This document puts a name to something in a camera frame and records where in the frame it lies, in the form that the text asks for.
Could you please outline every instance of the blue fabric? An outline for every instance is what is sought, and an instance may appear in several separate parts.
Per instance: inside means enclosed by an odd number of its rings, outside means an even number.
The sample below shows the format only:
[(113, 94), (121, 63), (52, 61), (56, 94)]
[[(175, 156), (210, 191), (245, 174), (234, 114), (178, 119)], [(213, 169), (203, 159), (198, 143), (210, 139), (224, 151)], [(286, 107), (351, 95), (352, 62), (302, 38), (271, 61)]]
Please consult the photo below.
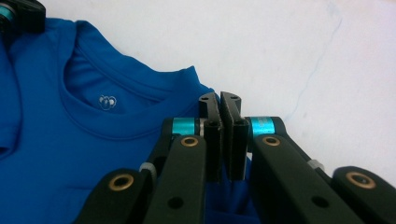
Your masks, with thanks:
[[(0, 77), (0, 223), (72, 223), (105, 174), (139, 168), (163, 119), (197, 117), (213, 91), (193, 67), (154, 71), (59, 19), (1, 44)], [(206, 223), (257, 223), (246, 182), (207, 192)]]

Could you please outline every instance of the crew neck collar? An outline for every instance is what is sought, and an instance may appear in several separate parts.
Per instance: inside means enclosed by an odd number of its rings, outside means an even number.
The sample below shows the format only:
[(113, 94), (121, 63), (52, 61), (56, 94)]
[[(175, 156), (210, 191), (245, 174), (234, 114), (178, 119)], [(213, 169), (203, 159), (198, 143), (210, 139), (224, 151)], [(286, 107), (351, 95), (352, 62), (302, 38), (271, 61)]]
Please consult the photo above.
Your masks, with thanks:
[[(164, 119), (184, 117), (197, 104), (201, 85), (193, 67), (176, 72), (157, 72), (132, 57), (120, 54), (86, 21), (48, 23), (57, 23), (56, 29), (62, 37), (58, 63), (59, 91), (64, 109), (85, 131), (104, 138), (133, 139), (157, 132)], [(112, 81), (158, 103), (133, 113), (109, 114), (80, 101), (64, 82), (65, 67), (76, 48)]]

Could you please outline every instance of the white background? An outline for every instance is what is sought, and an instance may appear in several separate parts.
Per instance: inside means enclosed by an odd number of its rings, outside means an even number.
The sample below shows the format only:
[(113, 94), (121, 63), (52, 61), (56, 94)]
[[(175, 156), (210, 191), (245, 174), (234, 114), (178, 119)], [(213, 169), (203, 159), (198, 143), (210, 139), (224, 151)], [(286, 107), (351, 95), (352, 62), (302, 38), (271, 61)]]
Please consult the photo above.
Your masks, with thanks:
[(396, 1), (40, 2), (155, 70), (195, 65), (243, 116), (281, 117), (329, 175), (355, 165), (396, 186)]

